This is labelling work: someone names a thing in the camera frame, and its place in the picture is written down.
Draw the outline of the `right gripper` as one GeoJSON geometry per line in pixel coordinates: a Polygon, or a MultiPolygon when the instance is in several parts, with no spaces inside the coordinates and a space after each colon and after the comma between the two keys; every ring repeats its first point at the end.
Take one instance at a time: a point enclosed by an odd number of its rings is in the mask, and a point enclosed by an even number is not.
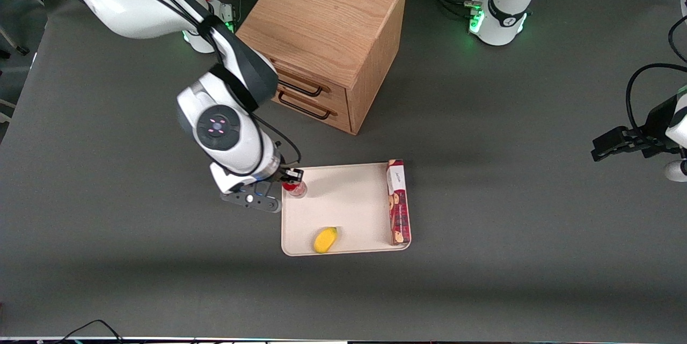
{"type": "MultiPolygon", "coordinates": [[[[279,160],[261,160],[257,169],[246,176],[239,176],[235,173],[227,172],[217,163],[211,163],[209,170],[214,182],[221,193],[235,192],[237,187],[244,187],[256,182],[270,179],[280,167],[279,160]]],[[[299,185],[303,180],[304,171],[297,168],[283,168],[281,170],[281,181],[288,185],[299,185]]]]}

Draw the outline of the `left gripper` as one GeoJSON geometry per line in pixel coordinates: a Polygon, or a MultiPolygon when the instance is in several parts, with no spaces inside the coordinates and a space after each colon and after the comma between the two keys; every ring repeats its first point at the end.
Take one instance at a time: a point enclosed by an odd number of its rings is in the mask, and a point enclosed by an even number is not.
{"type": "Polygon", "coordinates": [[[646,117],[645,124],[640,127],[645,137],[656,146],[663,148],[662,151],[651,147],[645,148],[643,144],[638,141],[638,136],[636,136],[633,129],[629,129],[625,126],[618,126],[592,141],[593,161],[599,162],[609,156],[621,153],[633,153],[636,151],[642,151],[642,155],[645,159],[660,153],[678,154],[679,145],[666,136],[666,130],[675,113],[676,104],[677,97],[670,97],[670,99],[653,107],[646,117]]]}

